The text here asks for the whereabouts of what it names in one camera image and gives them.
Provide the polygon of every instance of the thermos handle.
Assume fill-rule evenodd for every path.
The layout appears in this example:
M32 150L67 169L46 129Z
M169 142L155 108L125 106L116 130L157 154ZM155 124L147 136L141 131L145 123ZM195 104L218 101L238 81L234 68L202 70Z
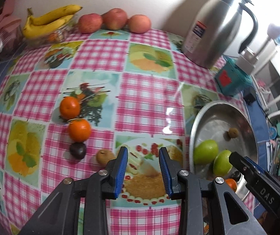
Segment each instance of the thermos handle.
M239 3L239 5L244 11L246 11L251 16L253 20L253 29L251 33L240 45L238 53L241 53L243 50L246 49L246 47L252 42L253 38L255 37L258 29L258 22L253 12L247 6L245 6L243 3Z

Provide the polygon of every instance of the table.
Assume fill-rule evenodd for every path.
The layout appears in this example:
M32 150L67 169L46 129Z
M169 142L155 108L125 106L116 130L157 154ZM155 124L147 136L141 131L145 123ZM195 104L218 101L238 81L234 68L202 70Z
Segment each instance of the table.
M247 116L242 96L222 95L214 81L224 59L211 70L199 67L181 53L182 41L155 29L74 32L65 43L26 49L15 59L0 86L0 223L7 232L17 234L63 178L102 169L98 150L117 154L124 145L134 158L119 199L107 202L111 234L177 233L180 205L164 191L157 149L166 146L188 168L200 105L222 99ZM72 141L59 117L64 96L87 98L80 115L92 134L81 161L69 154ZM153 169L144 171L143 163ZM251 194L245 204L253 211ZM82 217L80 208L80 231Z

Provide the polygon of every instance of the apple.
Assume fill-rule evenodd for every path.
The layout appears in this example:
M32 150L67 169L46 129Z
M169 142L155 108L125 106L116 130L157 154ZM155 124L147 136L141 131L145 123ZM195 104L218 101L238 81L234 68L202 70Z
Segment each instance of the apple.
M214 161L218 154L216 141L204 140L193 150L193 160L195 165L206 165Z
M78 29L83 34L94 33L101 28L103 19L99 14L82 15L78 20Z
M228 149L220 152L216 157L213 165L213 172L216 176L223 177L232 169L232 164L229 162L231 152Z
M127 13L120 9L114 8L102 15L103 23L109 30L120 30L122 29L128 20Z
M146 33L151 29L151 20L145 15L133 15L128 20L128 28L133 33Z

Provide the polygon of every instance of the banana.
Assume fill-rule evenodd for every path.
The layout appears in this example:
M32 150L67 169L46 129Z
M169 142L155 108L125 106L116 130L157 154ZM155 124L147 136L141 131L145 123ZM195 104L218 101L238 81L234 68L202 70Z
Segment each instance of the banana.
M74 4L67 5L67 6L55 9L53 11L50 11L49 13L44 14L41 17L31 16L30 20L33 25L42 26L42 25L52 23L53 21L55 21L63 16L73 15L76 12L80 11L81 9L82 9L82 7L79 5L74 5Z
M63 16L47 25L35 26L31 23L31 15L29 14L27 17L26 24L23 28L23 35L27 39L33 39L42 35L49 34L55 31L57 28L61 27L62 25L66 24L69 20L72 19L73 16L74 15Z

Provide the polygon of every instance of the tangerine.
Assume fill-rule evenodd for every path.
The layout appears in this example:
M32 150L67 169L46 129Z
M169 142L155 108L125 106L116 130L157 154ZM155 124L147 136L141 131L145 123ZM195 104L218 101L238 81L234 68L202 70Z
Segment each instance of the tangerine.
M91 126L85 119L78 118L69 123L69 137L75 142L84 142L91 135Z
M226 179L225 181L234 192L237 190L237 183L234 179Z
M61 117L66 120L74 119L80 114L80 103L77 98L67 96L61 101L59 112Z

